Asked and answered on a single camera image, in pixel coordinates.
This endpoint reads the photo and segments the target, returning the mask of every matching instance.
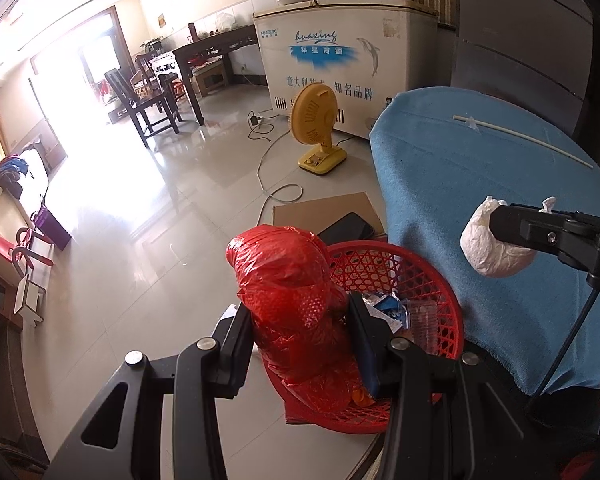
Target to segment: fan base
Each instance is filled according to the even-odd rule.
[[[303,170],[311,171],[311,173],[324,175],[325,173],[329,173],[345,158],[347,158],[347,152],[342,148],[337,146],[325,148],[317,144],[300,157],[298,166]]]

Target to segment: purple bag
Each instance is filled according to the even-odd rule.
[[[60,222],[51,214],[51,211],[46,208],[44,202],[40,206],[40,210],[31,215],[31,221],[43,235],[51,238],[54,245],[61,251],[71,240],[71,235],[60,225]]]

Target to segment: red chair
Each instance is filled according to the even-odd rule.
[[[53,267],[54,263],[52,260],[45,256],[35,253],[29,248],[34,238],[38,238],[49,245],[53,245],[53,242],[45,235],[37,233],[33,229],[30,229],[28,227],[21,227],[20,229],[18,229],[18,232],[16,233],[17,244],[13,244],[6,238],[0,236],[0,256],[2,256],[4,259],[10,262],[13,262],[19,274],[21,269],[18,263],[23,256],[26,260],[27,267],[29,267],[30,269],[33,269],[33,263],[30,260],[30,258],[34,258],[39,262],[42,262],[46,266]]]

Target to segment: white plastic rod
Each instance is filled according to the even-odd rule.
[[[469,121],[473,121],[478,126],[484,126],[486,128],[491,128],[492,130],[498,130],[499,132],[504,132],[506,134],[513,135],[515,137],[520,137],[520,139],[529,140],[529,141],[534,142],[536,144],[540,144],[540,146],[544,146],[545,148],[549,148],[550,150],[554,150],[554,152],[558,152],[561,155],[568,156],[569,158],[572,158],[576,162],[579,162],[580,164],[583,164],[587,168],[593,169],[592,165],[590,165],[588,162],[585,162],[581,158],[578,158],[575,155],[571,155],[571,153],[565,152],[564,150],[561,150],[560,148],[556,148],[555,146],[547,144],[546,142],[542,142],[542,140],[534,139],[533,137],[529,137],[528,135],[521,134],[520,132],[515,132],[514,130],[509,130],[508,128],[503,128],[502,126],[498,126],[497,124],[491,124],[491,123],[485,123],[484,121],[478,121],[476,119],[472,119],[471,117],[463,117],[462,115],[454,115],[454,119],[456,121],[464,121],[465,123],[467,123]]]

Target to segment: freezer logo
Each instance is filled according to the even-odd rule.
[[[336,31],[296,32],[296,44],[289,46],[291,56],[300,63],[311,63],[315,69],[325,69],[331,65],[349,64],[356,60],[356,49],[336,43]]]
[[[333,32],[323,32],[323,31],[319,30],[318,32],[310,32],[309,34],[300,34],[299,30],[296,32],[296,43],[310,42],[310,43],[315,43],[315,44],[319,44],[319,43],[338,44],[337,41],[338,41],[338,35],[336,34],[335,30]]]

